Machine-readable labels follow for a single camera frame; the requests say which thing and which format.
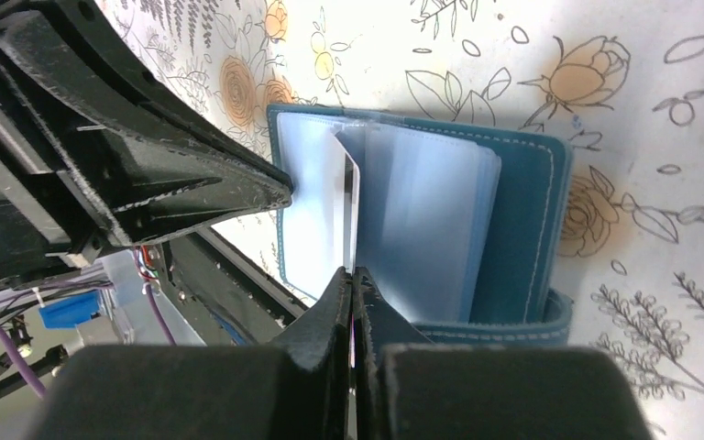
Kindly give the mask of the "blue card holder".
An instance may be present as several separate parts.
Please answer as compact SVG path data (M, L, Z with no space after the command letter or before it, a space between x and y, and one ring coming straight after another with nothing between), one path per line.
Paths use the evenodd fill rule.
M329 135L359 166L354 268L439 343L561 346L572 305L550 285L573 153L540 133L377 111L273 104L274 164L291 178L277 213L281 280L318 300L333 250Z

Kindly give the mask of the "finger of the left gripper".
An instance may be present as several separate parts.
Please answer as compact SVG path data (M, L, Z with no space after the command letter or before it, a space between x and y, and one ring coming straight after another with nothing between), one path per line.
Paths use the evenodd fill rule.
M146 140L131 154L146 172L142 245L289 203L292 184L284 172L222 133L162 83L149 79L142 63L122 44L135 65L119 60L115 69L146 108Z
M263 1L81 1L162 83L243 147L268 156L259 87L268 39Z

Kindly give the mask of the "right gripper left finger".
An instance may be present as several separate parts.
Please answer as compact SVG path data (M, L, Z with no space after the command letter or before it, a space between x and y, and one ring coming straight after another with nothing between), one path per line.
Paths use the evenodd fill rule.
M344 439L352 278L265 344L88 346L53 381L30 439Z

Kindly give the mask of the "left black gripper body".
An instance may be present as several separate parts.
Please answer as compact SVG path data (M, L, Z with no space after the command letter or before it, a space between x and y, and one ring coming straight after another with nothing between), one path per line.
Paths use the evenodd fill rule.
M145 102L92 1L0 1L0 287L86 266L146 240Z

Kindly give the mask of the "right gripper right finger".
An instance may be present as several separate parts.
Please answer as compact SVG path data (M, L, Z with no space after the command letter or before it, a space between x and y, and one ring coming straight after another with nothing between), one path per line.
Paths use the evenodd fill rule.
M578 347L429 341L352 278L361 439L648 439L620 369Z

